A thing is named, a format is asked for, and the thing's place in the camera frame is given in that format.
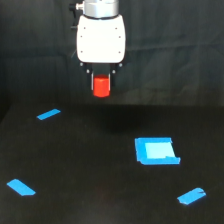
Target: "blue tape piece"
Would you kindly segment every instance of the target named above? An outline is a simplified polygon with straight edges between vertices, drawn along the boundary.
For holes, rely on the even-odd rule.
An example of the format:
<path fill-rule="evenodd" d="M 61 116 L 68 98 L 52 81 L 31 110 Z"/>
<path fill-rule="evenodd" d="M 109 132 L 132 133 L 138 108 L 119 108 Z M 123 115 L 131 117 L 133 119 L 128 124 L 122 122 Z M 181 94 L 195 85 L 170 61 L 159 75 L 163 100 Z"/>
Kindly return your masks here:
<path fill-rule="evenodd" d="M 141 143 L 173 143 L 171 138 L 137 138 Z"/>
<path fill-rule="evenodd" d="M 172 165 L 180 164 L 180 158 L 178 157 L 166 157 L 165 159 L 142 159 L 143 165 Z"/>
<path fill-rule="evenodd" d="M 10 181 L 9 183 L 7 183 L 7 185 L 22 196 L 34 195 L 36 193 L 17 179 Z"/>
<path fill-rule="evenodd" d="M 206 193 L 204 192 L 203 189 L 201 188 L 195 188 L 192 191 L 189 191 L 188 193 L 178 197 L 177 199 L 179 200 L 180 203 L 189 205 L 192 202 L 198 200 L 199 198 L 202 198 L 206 196 Z"/>
<path fill-rule="evenodd" d="M 40 120 L 44 120 L 44 119 L 46 119 L 48 117 L 51 117 L 51 116 L 53 116 L 55 114 L 58 114 L 60 112 L 61 112 L 60 110 L 53 109 L 51 111 L 48 111 L 48 112 L 46 112 L 44 114 L 41 114 L 41 115 L 37 116 L 37 118 L 39 118 Z"/>
<path fill-rule="evenodd" d="M 177 157 L 165 157 L 158 159 L 147 158 L 146 143 L 172 143 L 171 138 L 137 138 L 135 139 L 135 149 L 137 161 L 143 165 L 168 165 L 168 164 L 180 164 L 180 158 Z"/>

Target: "white paper square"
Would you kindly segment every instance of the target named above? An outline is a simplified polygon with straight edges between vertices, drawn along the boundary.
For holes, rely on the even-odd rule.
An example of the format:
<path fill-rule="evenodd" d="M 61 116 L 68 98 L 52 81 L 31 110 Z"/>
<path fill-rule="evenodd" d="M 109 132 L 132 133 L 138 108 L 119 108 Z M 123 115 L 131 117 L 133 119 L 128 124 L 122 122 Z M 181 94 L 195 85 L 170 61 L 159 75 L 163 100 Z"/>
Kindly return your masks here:
<path fill-rule="evenodd" d="M 175 157 L 171 143 L 145 143 L 148 159 Z"/>

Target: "blue tape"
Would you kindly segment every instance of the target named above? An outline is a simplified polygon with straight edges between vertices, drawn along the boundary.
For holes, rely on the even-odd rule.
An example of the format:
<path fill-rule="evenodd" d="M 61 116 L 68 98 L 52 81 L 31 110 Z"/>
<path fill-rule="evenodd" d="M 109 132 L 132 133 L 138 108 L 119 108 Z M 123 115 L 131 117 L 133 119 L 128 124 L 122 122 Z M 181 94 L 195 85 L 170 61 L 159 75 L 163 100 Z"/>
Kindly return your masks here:
<path fill-rule="evenodd" d="M 195 188 L 192 191 L 189 191 L 188 193 L 178 197 L 177 199 L 179 200 L 180 203 L 189 205 L 192 202 L 206 196 L 206 193 L 204 192 L 203 189 L 201 188 Z"/>
<path fill-rule="evenodd" d="M 166 157 L 165 159 L 142 159 L 143 165 L 175 165 L 180 164 L 180 158 L 178 157 Z"/>
<path fill-rule="evenodd" d="M 51 116 L 53 116 L 55 114 L 58 114 L 60 112 L 61 112 L 60 110 L 53 109 L 51 111 L 48 111 L 48 112 L 46 112 L 44 114 L 41 114 L 41 115 L 37 116 L 37 118 L 39 118 L 40 120 L 44 120 L 44 119 L 46 119 L 48 117 L 51 117 Z"/>
<path fill-rule="evenodd" d="M 22 196 L 34 195 L 36 193 L 17 179 L 10 181 L 9 183 L 7 183 L 7 185 Z"/>
<path fill-rule="evenodd" d="M 146 143 L 172 143 L 171 138 L 137 138 L 135 139 L 135 149 L 137 161 L 143 165 L 168 165 L 180 164 L 180 158 L 165 157 L 165 158 L 147 158 Z"/>
<path fill-rule="evenodd" d="M 171 138 L 137 138 L 141 143 L 173 143 Z"/>

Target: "black table surface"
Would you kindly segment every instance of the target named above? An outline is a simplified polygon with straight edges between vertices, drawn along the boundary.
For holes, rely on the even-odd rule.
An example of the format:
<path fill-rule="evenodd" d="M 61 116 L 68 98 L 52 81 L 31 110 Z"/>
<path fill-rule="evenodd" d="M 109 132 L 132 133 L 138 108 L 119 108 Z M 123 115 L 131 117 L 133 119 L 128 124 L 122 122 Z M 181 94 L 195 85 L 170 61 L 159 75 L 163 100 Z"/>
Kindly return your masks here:
<path fill-rule="evenodd" d="M 138 137 L 171 137 L 180 165 L 137 162 Z M 0 155 L 1 224 L 224 222 L 224 109 L 13 105 Z M 20 196 L 13 179 L 36 194 Z M 179 203 L 197 187 L 206 197 Z"/>

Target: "blue square tape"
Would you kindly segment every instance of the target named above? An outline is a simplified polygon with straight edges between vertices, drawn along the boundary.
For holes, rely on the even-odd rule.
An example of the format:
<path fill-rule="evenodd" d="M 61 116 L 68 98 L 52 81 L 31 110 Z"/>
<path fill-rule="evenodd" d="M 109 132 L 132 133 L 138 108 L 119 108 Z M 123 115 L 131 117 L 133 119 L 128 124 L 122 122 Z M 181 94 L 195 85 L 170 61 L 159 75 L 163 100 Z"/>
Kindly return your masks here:
<path fill-rule="evenodd" d="M 175 157 L 171 138 L 135 139 L 137 161 L 144 165 L 179 164 Z"/>

